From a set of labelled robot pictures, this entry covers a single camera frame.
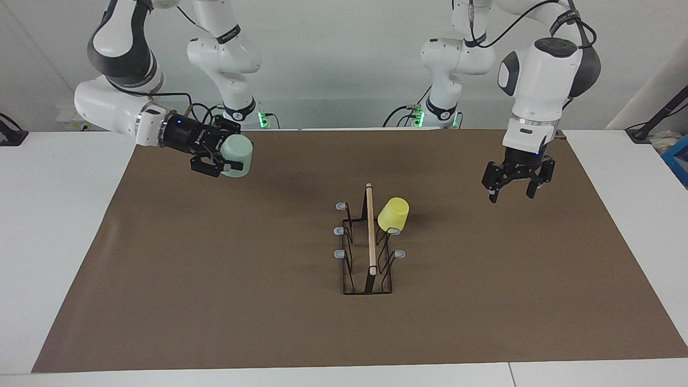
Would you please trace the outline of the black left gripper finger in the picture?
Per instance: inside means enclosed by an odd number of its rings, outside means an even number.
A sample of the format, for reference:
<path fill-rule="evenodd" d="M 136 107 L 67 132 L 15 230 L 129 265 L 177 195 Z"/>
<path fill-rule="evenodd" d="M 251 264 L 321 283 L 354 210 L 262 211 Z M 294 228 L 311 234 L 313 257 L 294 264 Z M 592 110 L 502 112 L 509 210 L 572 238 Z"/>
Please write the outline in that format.
<path fill-rule="evenodd" d="M 529 171 L 530 183 L 527 186 L 526 196 L 533 200 L 538 189 L 543 184 L 550 183 L 555 169 L 555 160 L 552 157 L 544 157 L 537 172 Z"/>
<path fill-rule="evenodd" d="M 489 201 L 497 203 L 497 198 L 502 187 L 509 184 L 511 177 L 504 164 L 489 162 L 486 165 L 482 178 L 484 188 L 489 192 Z"/>

